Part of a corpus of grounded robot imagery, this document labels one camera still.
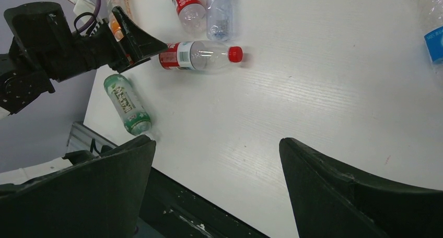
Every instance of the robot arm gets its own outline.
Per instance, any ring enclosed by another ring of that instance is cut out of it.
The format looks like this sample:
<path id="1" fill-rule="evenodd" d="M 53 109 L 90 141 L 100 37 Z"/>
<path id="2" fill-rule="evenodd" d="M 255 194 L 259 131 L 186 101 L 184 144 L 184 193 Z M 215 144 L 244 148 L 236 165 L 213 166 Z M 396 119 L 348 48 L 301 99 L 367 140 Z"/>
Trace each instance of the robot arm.
<path id="1" fill-rule="evenodd" d="M 9 53 L 0 54 L 0 118 L 18 113 L 44 92 L 54 93 L 50 79 L 61 82 L 103 65 L 122 73 L 167 50 L 120 7 L 112 12 L 124 35 L 119 42 L 106 19 L 86 36 L 71 33 L 57 3 L 35 2 L 6 10 L 14 38 Z"/>

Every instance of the green can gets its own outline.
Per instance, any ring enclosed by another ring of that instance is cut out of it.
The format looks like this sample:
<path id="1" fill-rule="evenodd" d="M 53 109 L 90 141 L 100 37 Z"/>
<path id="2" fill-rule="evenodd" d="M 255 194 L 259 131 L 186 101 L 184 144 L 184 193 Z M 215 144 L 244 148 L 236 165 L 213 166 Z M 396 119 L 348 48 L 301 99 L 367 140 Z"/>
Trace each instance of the green can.
<path id="1" fill-rule="evenodd" d="M 151 118 L 126 77 L 111 75 L 104 80 L 103 85 L 130 134 L 138 136 L 151 128 Z"/>

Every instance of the white table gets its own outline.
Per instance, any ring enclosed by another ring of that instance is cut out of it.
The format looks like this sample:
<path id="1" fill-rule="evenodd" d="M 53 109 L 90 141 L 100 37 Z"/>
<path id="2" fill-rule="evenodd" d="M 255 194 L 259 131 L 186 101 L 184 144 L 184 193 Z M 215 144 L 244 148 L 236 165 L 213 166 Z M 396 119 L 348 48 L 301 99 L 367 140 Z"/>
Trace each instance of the white table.
<path id="1" fill-rule="evenodd" d="M 133 0 L 141 28 L 187 41 L 170 0 Z M 295 137 L 402 183 L 443 189 L 443 93 L 410 0 L 237 0 L 247 61 L 217 75 L 125 73 L 155 119 L 154 167 L 271 237 L 296 237 L 278 143 Z M 85 125 L 129 135 L 98 70 Z"/>

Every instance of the plastic bottle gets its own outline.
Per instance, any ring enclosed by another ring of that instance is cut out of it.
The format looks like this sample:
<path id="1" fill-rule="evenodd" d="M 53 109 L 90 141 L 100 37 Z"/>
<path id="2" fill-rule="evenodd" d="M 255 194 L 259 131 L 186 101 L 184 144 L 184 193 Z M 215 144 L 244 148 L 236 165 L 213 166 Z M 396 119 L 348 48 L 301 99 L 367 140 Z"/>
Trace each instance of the plastic bottle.
<path id="1" fill-rule="evenodd" d="M 169 43 L 169 50 L 159 54 L 164 69 L 212 71 L 241 62 L 243 50 L 213 41 Z"/>
<path id="2" fill-rule="evenodd" d="M 123 38 L 122 28 L 117 22 L 114 14 L 112 13 L 112 9 L 116 6 L 122 7 L 123 11 L 128 15 L 129 18 L 133 19 L 131 13 L 131 7 L 129 5 L 129 0 L 106 0 L 106 6 L 108 8 L 108 18 L 109 18 L 109 27 L 111 28 L 112 33 L 115 38 L 120 41 Z"/>
<path id="3" fill-rule="evenodd" d="M 172 0 L 184 30 L 197 37 L 205 30 L 206 9 L 200 0 Z"/>
<path id="4" fill-rule="evenodd" d="M 206 34 L 212 41 L 232 38 L 232 0 L 206 0 Z"/>
<path id="5" fill-rule="evenodd" d="M 111 75 L 103 85 L 130 134 L 138 136 L 150 130 L 151 119 L 123 75 Z"/>
<path id="6" fill-rule="evenodd" d="M 415 0 L 434 71 L 443 78 L 443 0 Z"/>

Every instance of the blue label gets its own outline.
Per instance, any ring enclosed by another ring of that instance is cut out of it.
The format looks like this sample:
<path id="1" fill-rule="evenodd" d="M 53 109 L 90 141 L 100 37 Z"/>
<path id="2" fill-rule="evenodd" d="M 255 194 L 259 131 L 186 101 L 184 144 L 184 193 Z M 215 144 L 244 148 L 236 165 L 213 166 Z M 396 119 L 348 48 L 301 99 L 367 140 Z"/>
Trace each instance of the blue label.
<path id="1" fill-rule="evenodd" d="M 443 61 L 443 27 L 425 35 L 425 41 L 432 63 L 437 64 Z"/>

